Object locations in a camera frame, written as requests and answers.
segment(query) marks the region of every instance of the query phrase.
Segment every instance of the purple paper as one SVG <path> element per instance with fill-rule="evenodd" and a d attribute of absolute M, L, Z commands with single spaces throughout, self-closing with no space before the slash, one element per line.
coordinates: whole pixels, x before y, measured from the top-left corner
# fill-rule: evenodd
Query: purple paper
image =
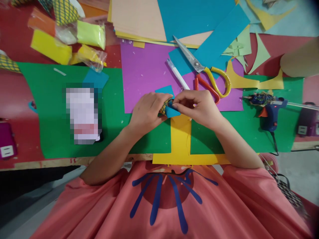
<path fill-rule="evenodd" d="M 168 53 L 174 50 L 173 46 L 145 43 L 145 48 L 134 47 L 133 44 L 121 43 L 121 58 L 123 72 L 125 113 L 130 114 L 138 100 L 149 92 L 171 85 L 174 95 L 181 92 L 181 85 L 166 63 Z M 233 67 L 237 74 L 244 75 L 244 68 L 238 60 L 233 60 Z M 194 89 L 195 73 L 183 76 L 190 89 Z M 217 80 L 217 86 L 223 92 L 225 81 L 222 77 Z M 220 111 L 242 111 L 242 89 L 231 89 L 229 96 L 220 100 L 217 105 Z"/>

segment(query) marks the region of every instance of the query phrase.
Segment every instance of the green paper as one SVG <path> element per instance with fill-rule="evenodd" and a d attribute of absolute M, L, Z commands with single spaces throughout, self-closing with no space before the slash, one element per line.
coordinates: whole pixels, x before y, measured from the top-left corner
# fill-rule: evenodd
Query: green paper
<path fill-rule="evenodd" d="M 74 145 L 62 88 L 82 83 L 90 68 L 50 64 L 18 63 L 33 94 L 40 120 L 41 149 L 45 158 L 98 155 L 128 125 L 132 114 L 124 113 L 122 69 L 104 68 L 109 80 L 99 99 L 104 140 L 93 145 Z M 66 76 L 54 71 L 57 68 Z M 170 153 L 170 120 L 145 135 L 130 153 Z"/>
<path fill-rule="evenodd" d="M 245 75 L 245 78 L 259 80 L 261 82 L 273 77 Z M 283 97 L 290 102 L 302 103 L 303 78 L 284 79 L 283 90 L 273 90 L 277 97 Z M 244 89 L 243 96 L 250 96 L 254 92 L 263 90 Z M 222 115 L 233 125 L 244 140 L 257 152 L 274 152 L 272 136 L 269 132 L 260 128 L 260 114 L 262 108 L 250 105 L 248 100 L 243 99 L 244 111 L 222 112 Z M 289 152 L 296 135 L 296 125 L 301 108 L 287 106 L 279 110 L 278 127 L 275 131 L 276 142 L 279 152 Z M 191 154 L 223 154 L 224 150 L 215 133 L 192 120 Z"/>

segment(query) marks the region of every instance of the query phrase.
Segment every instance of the white marker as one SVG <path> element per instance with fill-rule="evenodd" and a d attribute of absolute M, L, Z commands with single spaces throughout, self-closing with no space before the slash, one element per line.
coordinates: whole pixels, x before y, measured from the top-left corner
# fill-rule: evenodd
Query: white marker
<path fill-rule="evenodd" d="M 174 72 L 176 78 L 179 80 L 179 82 L 181 83 L 182 87 L 185 90 L 189 90 L 188 85 L 186 84 L 186 82 L 184 81 L 183 77 L 181 76 L 181 74 L 179 73 L 179 71 L 176 69 L 176 67 L 174 66 L 173 62 L 170 59 L 167 59 L 167 64 L 169 65 L 169 67 L 172 69 L 172 71 Z"/>

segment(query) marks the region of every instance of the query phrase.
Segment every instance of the plastic bag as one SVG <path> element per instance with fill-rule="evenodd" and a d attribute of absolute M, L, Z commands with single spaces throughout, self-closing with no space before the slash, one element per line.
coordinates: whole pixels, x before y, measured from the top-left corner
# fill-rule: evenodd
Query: plastic bag
<path fill-rule="evenodd" d="M 106 66 L 106 56 L 106 52 L 95 50 L 84 44 L 77 52 L 78 59 L 96 72 L 101 72 L 103 67 Z"/>

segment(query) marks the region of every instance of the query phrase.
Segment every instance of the checkered fabric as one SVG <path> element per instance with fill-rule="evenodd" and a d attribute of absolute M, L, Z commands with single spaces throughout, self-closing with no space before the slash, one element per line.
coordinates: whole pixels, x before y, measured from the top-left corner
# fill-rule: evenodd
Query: checkered fabric
<path fill-rule="evenodd" d="M 69 24 L 80 18 L 77 9 L 69 0 L 53 0 L 53 8 L 58 26 Z"/>
<path fill-rule="evenodd" d="M 21 73 L 18 65 L 13 60 L 11 60 L 9 57 L 7 57 L 5 55 L 0 55 L 0 68 L 5 69 L 5 70 L 9 70 L 9 71 L 13 71 L 13 72 L 17 72 L 17 73 Z"/>

